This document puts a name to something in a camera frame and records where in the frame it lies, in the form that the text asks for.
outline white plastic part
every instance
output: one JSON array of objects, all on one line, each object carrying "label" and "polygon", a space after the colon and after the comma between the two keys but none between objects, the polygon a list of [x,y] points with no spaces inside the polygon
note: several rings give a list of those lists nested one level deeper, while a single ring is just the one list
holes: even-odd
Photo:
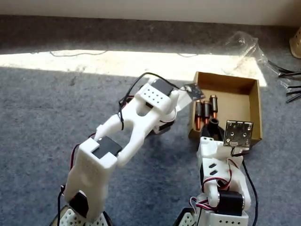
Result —
[{"label": "white plastic part", "polygon": [[[234,153],[240,153],[245,148],[235,148]],[[251,206],[251,197],[246,185],[244,174],[236,168],[236,166],[227,161],[231,159],[240,167],[243,157],[231,157],[231,147],[224,147],[222,141],[215,141],[210,137],[201,137],[200,145],[197,152],[199,167],[203,165],[204,180],[211,177],[230,179],[229,165],[232,170],[232,179],[230,190],[239,192],[244,197],[244,210],[248,210]],[[204,192],[208,196],[210,206],[216,207],[219,203],[219,194],[216,180],[208,181],[204,185]]]},{"label": "white plastic part", "polygon": [[86,195],[89,222],[94,222],[103,211],[108,193],[108,181],[117,165],[116,156],[110,152],[98,159],[92,153],[98,147],[99,144],[91,138],[79,146],[75,165],[69,172],[64,192],[64,198],[68,203],[79,191]]},{"label": "white plastic part", "polygon": [[296,58],[301,58],[301,27],[290,39],[291,52]]},{"label": "white plastic part", "polygon": [[145,137],[152,129],[176,118],[175,108],[178,98],[177,90],[166,96],[152,87],[150,83],[146,83],[122,109],[124,128],[133,130],[129,143],[118,153],[117,157],[108,152],[98,159],[92,154],[99,147],[97,140],[122,129],[120,115],[117,114],[97,127],[94,140],[89,138],[79,146],[75,164],[68,175],[64,196],[68,203],[79,191],[87,197],[89,222],[93,222],[104,209],[108,180],[115,167],[122,167],[128,163],[143,145]]},{"label": "white plastic part", "polygon": [[72,209],[68,209],[60,219],[60,226],[109,226],[103,213],[99,215],[94,223],[85,222],[85,219],[76,215]]},{"label": "white plastic part", "polygon": [[[146,83],[135,94],[134,98],[122,109],[125,128],[133,128],[129,143],[118,154],[118,166],[122,167],[137,153],[144,143],[145,137],[176,106],[179,94],[172,91],[171,98]],[[146,115],[140,116],[140,112],[146,111],[145,102],[153,106]],[[121,122],[118,115],[108,119],[96,130],[94,140],[108,136],[121,130]]]},{"label": "white plastic part", "polygon": [[191,213],[185,213],[179,226],[193,226],[195,224],[195,219]]},{"label": "white plastic part", "polygon": [[245,211],[241,216],[217,214],[209,210],[202,210],[201,216],[199,214],[200,211],[195,216],[195,221],[198,222],[196,226],[248,226],[249,221]]},{"label": "white plastic part", "polygon": [[209,224],[212,226],[247,226],[249,217],[246,212],[243,211],[241,216],[223,215],[210,213]]}]

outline plastic bag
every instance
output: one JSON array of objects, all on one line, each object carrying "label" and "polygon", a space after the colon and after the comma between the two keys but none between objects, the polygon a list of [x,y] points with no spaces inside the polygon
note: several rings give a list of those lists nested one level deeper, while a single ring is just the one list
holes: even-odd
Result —
[{"label": "plastic bag", "polygon": [[258,38],[239,31],[219,46],[220,52],[227,56],[220,64],[220,69],[225,75],[260,80],[260,68],[257,64],[265,64],[268,59],[259,48]]}]

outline black cylinder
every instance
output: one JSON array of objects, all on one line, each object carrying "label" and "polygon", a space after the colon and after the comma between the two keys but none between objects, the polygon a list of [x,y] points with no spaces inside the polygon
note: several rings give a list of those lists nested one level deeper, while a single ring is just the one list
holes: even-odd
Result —
[{"label": "black cylinder", "polygon": [[216,95],[210,96],[210,103],[211,103],[212,111],[217,112],[217,96]]},{"label": "black cylinder", "polygon": [[202,104],[201,102],[196,102],[196,116],[201,117],[202,116]]},{"label": "black cylinder", "polygon": [[205,118],[210,118],[211,105],[208,101],[203,102],[203,116]]}]

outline white wall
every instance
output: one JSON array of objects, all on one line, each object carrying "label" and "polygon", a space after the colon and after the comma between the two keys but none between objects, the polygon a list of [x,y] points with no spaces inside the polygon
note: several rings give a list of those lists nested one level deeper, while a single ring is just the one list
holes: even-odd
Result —
[{"label": "white wall", "polygon": [[0,14],[301,25],[301,0],[0,0]]}]

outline metal plate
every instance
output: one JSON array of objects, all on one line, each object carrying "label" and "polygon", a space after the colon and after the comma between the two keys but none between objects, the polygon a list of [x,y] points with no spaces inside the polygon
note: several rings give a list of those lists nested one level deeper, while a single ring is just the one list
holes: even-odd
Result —
[{"label": "metal plate", "polygon": [[249,148],[253,123],[249,121],[227,121],[224,146]]}]

